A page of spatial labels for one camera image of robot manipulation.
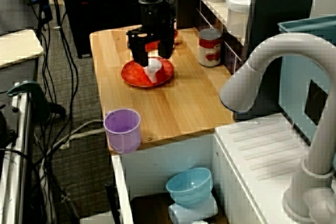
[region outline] wooden tabletop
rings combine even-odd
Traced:
[[[90,35],[90,42],[102,113],[119,108],[138,111],[142,136],[139,150],[213,133],[215,127],[234,122],[218,96],[231,74],[223,65],[206,68],[198,63],[196,28],[178,31],[169,59],[174,75],[168,82],[147,89],[127,84],[120,73],[133,60],[126,46],[126,31],[134,28],[98,31]],[[157,50],[149,56],[158,56]]]

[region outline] red plate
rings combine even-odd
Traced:
[[[136,87],[154,87],[168,81],[174,73],[174,67],[170,61],[161,57],[151,57],[162,63],[162,69],[156,73],[156,82],[152,83],[143,71],[143,67],[131,60],[121,70],[121,78],[129,85]]]

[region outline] faucet spout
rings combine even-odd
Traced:
[[[235,112],[246,112],[254,104],[262,76],[269,64],[282,56],[303,56],[327,74],[330,91],[310,146],[283,197],[284,209],[300,223],[313,223],[303,195],[314,187],[330,188],[336,152],[336,47],[310,34],[286,33],[271,37],[255,48],[245,64],[222,86],[219,98]]]

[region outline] blue bowl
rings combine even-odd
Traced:
[[[213,186],[209,169],[193,168],[172,177],[166,189],[176,203],[193,205],[207,198]]]

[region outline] white lid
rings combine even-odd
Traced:
[[[226,6],[238,13],[248,14],[251,0],[226,0]]]

